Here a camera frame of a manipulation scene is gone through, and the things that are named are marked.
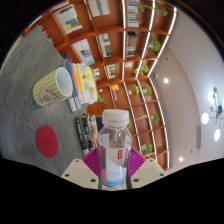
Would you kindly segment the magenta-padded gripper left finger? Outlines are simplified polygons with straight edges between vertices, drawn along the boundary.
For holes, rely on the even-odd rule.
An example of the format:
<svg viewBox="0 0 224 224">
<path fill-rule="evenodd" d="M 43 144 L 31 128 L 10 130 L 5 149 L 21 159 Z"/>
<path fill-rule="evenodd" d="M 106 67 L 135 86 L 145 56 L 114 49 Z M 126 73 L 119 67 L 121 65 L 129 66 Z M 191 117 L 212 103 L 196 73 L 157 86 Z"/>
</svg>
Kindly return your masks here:
<svg viewBox="0 0 224 224">
<path fill-rule="evenodd" d="M 101 174 L 97 150 L 82 159 L 74 159 L 61 175 L 62 178 L 84 188 L 97 189 Z"/>
</svg>

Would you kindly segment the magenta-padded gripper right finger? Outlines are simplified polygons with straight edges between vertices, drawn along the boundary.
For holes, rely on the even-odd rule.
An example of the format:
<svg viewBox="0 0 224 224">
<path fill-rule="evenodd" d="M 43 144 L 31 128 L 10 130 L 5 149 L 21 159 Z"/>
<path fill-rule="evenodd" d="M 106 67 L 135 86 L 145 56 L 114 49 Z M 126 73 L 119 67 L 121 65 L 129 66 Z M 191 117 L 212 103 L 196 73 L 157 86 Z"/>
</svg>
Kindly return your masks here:
<svg viewBox="0 0 224 224">
<path fill-rule="evenodd" d="M 140 188 L 165 176 L 155 159 L 146 159 L 137 150 L 131 149 L 128 160 L 128 176 L 131 189 Z"/>
</svg>

